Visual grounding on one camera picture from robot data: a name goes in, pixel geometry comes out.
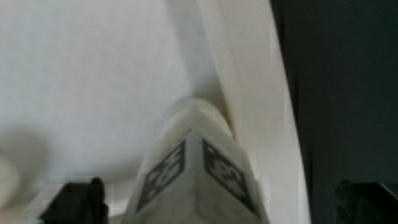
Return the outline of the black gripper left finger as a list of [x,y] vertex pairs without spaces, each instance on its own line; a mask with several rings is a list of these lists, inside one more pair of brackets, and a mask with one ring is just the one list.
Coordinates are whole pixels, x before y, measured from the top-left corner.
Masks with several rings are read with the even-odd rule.
[[99,178],[69,182],[40,213],[42,224],[108,224],[104,184]]

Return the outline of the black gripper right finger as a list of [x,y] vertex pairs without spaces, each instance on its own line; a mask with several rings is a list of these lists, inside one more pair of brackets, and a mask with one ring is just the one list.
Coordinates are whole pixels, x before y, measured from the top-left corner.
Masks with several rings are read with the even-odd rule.
[[398,224],[398,183],[342,180],[335,198],[335,224]]

